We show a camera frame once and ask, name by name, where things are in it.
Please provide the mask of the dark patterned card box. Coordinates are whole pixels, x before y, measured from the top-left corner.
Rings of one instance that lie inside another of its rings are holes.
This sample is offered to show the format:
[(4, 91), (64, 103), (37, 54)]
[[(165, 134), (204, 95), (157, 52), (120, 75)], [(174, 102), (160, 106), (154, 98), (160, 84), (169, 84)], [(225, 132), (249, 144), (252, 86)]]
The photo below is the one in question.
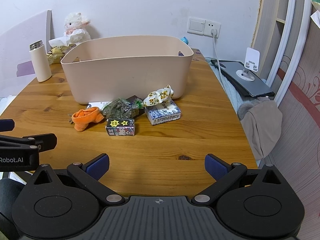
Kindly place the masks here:
[(109, 136), (134, 136), (134, 119), (107, 119), (106, 131)]

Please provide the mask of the gold tissue box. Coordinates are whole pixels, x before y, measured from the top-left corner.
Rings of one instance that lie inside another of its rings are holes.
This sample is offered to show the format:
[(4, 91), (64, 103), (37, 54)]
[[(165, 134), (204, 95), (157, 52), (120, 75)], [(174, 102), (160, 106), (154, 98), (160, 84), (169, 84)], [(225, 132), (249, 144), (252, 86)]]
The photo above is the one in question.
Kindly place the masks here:
[(70, 44), (69, 38), (60, 37), (49, 40), (51, 49), (47, 53), (49, 64), (58, 64), (62, 58), (75, 47), (75, 44)]

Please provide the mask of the orange sock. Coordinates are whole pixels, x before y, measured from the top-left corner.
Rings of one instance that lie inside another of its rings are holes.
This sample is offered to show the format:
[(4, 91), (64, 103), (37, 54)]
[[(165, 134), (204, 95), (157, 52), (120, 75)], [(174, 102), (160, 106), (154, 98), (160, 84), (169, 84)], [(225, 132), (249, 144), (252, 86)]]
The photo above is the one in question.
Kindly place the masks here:
[(99, 107), (91, 107), (75, 112), (71, 119), (74, 123), (75, 130), (83, 132), (90, 123), (96, 124), (103, 121), (104, 116), (102, 115)]

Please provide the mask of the cream thermos bottle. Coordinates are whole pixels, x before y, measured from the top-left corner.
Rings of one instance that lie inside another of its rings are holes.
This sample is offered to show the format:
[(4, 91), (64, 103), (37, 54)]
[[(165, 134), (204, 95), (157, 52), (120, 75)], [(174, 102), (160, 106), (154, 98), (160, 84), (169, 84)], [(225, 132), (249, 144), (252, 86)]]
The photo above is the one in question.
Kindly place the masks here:
[(52, 72), (42, 40), (32, 43), (29, 46), (29, 52), (37, 80), (44, 82), (50, 79)]

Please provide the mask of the beige plastic storage basket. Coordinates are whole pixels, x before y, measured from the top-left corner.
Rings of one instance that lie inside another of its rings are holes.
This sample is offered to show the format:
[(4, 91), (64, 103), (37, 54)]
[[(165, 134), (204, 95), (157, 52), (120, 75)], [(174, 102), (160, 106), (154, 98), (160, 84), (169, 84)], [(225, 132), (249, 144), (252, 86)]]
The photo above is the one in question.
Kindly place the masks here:
[(61, 60), (74, 100), (144, 99), (167, 85), (180, 98), (187, 85), (193, 50), (179, 38), (135, 35), (82, 42)]

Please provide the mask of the green snack bag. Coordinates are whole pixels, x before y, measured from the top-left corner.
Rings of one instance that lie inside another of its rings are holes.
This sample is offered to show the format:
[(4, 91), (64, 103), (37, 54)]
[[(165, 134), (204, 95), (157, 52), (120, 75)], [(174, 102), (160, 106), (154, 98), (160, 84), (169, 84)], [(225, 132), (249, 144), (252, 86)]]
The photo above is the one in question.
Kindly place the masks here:
[(102, 114), (106, 119), (132, 119), (131, 118), (131, 107), (126, 99), (118, 98), (106, 105)]

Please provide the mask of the yellow floral scrunchie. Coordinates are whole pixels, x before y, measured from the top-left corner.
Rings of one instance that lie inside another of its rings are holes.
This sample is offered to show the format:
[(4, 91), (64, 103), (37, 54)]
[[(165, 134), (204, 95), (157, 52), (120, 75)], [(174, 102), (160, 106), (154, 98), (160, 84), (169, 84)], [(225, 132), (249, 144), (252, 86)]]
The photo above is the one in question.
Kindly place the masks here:
[(152, 91), (148, 96), (143, 100), (144, 107), (151, 107), (159, 105), (160, 103), (168, 102), (172, 99), (174, 95), (174, 90), (167, 85), (164, 88)]

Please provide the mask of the beige grey clothing pile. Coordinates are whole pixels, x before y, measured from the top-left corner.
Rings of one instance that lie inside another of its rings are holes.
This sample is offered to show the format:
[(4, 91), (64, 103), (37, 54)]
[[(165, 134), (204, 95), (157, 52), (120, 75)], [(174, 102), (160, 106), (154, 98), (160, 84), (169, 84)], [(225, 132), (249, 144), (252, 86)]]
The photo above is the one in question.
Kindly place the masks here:
[(283, 114), (268, 97), (258, 97), (238, 108), (238, 118), (256, 160), (268, 156), (281, 135)]

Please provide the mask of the blue bird figurine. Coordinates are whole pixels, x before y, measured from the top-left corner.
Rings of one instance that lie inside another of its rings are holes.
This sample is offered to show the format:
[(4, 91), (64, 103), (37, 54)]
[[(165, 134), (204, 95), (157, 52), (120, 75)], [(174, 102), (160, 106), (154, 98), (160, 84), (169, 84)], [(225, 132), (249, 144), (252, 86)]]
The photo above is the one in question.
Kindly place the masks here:
[(181, 41), (183, 41), (185, 44), (189, 44), (189, 41), (186, 37), (181, 38)]

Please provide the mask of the white plush lamb toy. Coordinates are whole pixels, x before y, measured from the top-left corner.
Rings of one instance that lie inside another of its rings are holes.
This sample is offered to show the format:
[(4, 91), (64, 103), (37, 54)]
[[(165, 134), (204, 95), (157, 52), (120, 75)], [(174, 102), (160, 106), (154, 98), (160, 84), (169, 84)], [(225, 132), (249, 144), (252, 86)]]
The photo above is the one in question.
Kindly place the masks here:
[(79, 45), (91, 39), (86, 27), (90, 20), (80, 12), (71, 12), (65, 18), (65, 36), (70, 44)]

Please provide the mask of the lilac headboard panel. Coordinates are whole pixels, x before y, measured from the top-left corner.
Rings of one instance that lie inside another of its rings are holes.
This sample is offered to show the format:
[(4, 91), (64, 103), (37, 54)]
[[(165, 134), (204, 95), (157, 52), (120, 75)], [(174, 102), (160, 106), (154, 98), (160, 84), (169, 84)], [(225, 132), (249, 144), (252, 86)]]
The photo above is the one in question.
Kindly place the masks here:
[(17, 96), (35, 78), (29, 46), (41, 40), (50, 49), (52, 11), (43, 11), (1, 35), (1, 98)]

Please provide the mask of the white phone stand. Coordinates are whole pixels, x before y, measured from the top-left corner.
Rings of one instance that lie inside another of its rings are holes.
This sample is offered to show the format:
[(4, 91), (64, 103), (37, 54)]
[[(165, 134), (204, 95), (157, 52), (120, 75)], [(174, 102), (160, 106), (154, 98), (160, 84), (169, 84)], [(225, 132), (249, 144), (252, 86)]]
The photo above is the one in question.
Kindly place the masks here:
[(245, 63), (243, 70), (237, 70), (238, 77), (245, 81), (253, 82), (255, 80), (254, 73), (259, 70), (260, 52), (253, 48), (246, 49)]

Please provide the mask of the grey laptop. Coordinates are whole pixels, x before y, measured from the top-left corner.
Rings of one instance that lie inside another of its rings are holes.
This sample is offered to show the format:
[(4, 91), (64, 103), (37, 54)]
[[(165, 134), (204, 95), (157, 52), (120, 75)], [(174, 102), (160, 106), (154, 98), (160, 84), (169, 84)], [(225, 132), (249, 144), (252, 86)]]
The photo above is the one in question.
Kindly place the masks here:
[(259, 56), (247, 56), (245, 64), (240, 61), (227, 61), (211, 59), (215, 68), (221, 70), (221, 74), (244, 97), (257, 98), (261, 96), (273, 97), (275, 93), (255, 73), (259, 70)]

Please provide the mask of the blue white tissue pack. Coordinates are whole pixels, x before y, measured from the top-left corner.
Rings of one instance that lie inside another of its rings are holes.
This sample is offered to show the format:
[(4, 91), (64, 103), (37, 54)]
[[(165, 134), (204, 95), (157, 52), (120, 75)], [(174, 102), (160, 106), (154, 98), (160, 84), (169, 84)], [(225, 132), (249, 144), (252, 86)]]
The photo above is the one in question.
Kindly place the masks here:
[(181, 110), (172, 99), (155, 106), (145, 107), (145, 113), (152, 126), (181, 117)]

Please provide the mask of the white door frame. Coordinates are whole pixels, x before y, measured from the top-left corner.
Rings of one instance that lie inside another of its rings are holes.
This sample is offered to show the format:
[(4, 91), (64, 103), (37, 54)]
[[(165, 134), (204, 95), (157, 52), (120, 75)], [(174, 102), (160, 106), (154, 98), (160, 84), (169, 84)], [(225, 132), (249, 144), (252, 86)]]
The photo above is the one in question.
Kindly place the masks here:
[(298, 68), (308, 34), (311, 0), (288, 0), (283, 32), (266, 84), (275, 89), (274, 101), (280, 105)]

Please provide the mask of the white wall switch socket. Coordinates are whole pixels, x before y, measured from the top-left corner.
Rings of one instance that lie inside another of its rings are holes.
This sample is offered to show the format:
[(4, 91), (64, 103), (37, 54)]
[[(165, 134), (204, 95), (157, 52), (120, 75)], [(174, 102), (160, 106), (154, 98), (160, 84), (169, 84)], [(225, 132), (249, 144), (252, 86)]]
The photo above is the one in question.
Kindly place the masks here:
[(219, 22), (195, 17), (190, 17), (188, 20), (187, 32), (191, 34), (218, 38), (220, 29)]

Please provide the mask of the black small box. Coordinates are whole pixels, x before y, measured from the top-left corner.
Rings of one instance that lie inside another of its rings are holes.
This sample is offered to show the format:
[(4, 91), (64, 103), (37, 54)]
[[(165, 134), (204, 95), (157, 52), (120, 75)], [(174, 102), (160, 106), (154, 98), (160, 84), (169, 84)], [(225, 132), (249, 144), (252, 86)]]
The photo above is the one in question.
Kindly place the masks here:
[(143, 100), (136, 95), (126, 99), (131, 107), (131, 118), (136, 118), (145, 113)]

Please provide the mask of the light blue blanket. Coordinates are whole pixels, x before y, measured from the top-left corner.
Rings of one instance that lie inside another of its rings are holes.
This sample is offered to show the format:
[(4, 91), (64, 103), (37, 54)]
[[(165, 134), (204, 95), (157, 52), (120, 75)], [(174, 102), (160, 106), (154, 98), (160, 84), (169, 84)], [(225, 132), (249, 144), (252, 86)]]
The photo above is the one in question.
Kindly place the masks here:
[(226, 79), (226, 77), (224, 77), (222, 74), (220, 75), (219, 70), (211, 63), (212, 58), (206, 57), (205, 60), (209, 64), (220, 85), (227, 94), (235, 112), (237, 112), (239, 107), (244, 102), (248, 102), (248, 100), (244, 100), (239, 94), (239, 92), (236, 90), (236, 88)]

